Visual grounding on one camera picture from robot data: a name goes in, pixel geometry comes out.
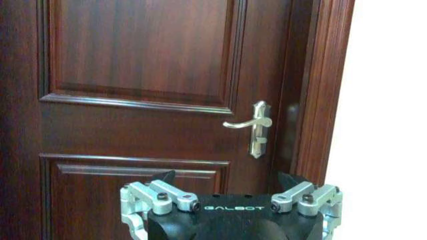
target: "lever handle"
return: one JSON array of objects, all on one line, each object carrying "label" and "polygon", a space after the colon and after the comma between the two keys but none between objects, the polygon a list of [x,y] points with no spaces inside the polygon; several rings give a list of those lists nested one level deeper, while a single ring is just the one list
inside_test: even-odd
[{"label": "lever handle", "polygon": [[230,129],[243,129],[252,127],[251,145],[248,152],[254,158],[259,158],[266,154],[267,149],[267,132],[268,128],[274,125],[274,121],[270,118],[271,106],[264,102],[259,101],[254,104],[254,119],[240,123],[223,122],[223,126]]},{"label": "lever handle", "polygon": [[272,124],[274,124],[274,121],[270,117],[259,117],[240,123],[230,123],[224,121],[223,126],[230,129],[243,129],[254,125],[262,125],[263,127],[270,128]]}]

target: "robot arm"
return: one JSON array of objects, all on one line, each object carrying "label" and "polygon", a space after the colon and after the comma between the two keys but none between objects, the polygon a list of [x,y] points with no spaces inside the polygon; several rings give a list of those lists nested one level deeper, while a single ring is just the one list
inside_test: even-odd
[{"label": "robot arm", "polygon": [[[120,189],[122,222],[134,240],[147,240],[148,231],[167,239],[207,239],[215,234],[212,239],[251,239],[255,234],[267,240],[331,240],[342,224],[343,193],[332,185],[316,188],[308,181],[288,178],[295,180],[286,180],[288,190],[272,196],[202,195],[206,206],[198,214],[191,214],[202,209],[196,194],[160,179],[146,185],[134,182]],[[147,231],[148,219],[156,224]]]}]

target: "screw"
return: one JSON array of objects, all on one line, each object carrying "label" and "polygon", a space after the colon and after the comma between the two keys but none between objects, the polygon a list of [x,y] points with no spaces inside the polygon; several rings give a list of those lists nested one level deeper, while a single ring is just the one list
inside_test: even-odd
[{"label": "screw", "polygon": [[192,204],[191,204],[191,210],[192,210],[194,212],[198,212],[198,211],[200,210],[200,202],[199,202],[199,201],[192,202]]},{"label": "screw", "polygon": [[158,200],[162,200],[162,201],[168,200],[168,194],[166,192],[160,192],[158,194]]},{"label": "screw", "polygon": [[278,213],[279,211],[280,211],[280,206],[279,206],[279,204],[278,203],[275,203],[275,202],[272,202],[271,203],[271,211],[274,212],[274,213]]},{"label": "screw", "polygon": [[304,194],[304,195],[302,196],[302,200],[303,200],[306,203],[312,204],[314,201],[315,201],[314,195],[311,195],[311,194]]}]

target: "metal clamp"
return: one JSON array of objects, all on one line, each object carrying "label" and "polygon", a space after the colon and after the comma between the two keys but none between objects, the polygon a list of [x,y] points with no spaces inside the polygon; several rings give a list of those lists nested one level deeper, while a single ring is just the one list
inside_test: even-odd
[{"label": "metal clamp", "polygon": [[304,216],[323,214],[323,240],[331,240],[334,229],[342,224],[343,192],[336,186],[324,185],[298,202],[298,212]]},{"label": "metal clamp", "polygon": [[148,186],[136,181],[120,189],[122,222],[128,225],[134,240],[148,239],[144,229],[148,212],[152,210],[156,215],[166,215],[172,212],[172,203],[184,212],[196,212],[200,209],[198,196],[162,180],[154,180]]},{"label": "metal clamp", "polygon": [[200,210],[200,202],[196,194],[184,192],[162,180],[154,180],[150,183],[150,188],[158,193],[167,193],[176,207],[183,212],[196,212]]},{"label": "metal clamp", "polygon": [[271,106],[264,101],[254,105],[254,119],[242,123],[224,122],[223,126],[230,129],[242,129],[252,126],[250,154],[258,159],[266,154],[268,128],[274,121],[270,116]]},{"label": "metal clamp", "polygon": [[147,213],[152,210],[156,215],[166,215],[172,211],[172,199],[168,194],[155,192],[140,182],[127,184],[120,189],[122,222],[128,225],[131,237],[135,240],[147,240],[144,229]]},{"label": "metal clamp", "polygon": [[283,193],[278,193],[271,197],[271,210],[275,213],[288,213],[292,210],[292,205],[302,199],[304,194],[312,193],[315,185],[303,181],[290,190]]}]

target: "door handle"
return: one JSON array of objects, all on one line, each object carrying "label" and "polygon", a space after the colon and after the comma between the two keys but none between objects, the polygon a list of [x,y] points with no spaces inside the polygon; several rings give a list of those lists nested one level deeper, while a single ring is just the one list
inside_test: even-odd
[{"label": "door handle", "polygon": [[274,121],[270,119],[270,117],[260,117],[242,123],[230,123],[224,121],[223,126],[230,129],[243,129],[252,125],[262,125],[263,127],[270,128],[272,124]]},{"label": "door handle", "polygon": [[274,121],[270,118],[270,110],[271,106],[264,101],[259,101],[254,104],[252,120],[240,123],[230,123],[224,121],[222,124],[230,129],[243,129],[252,126],[248,152],[256,159],[266,154],[268,128],[274,124]]}]

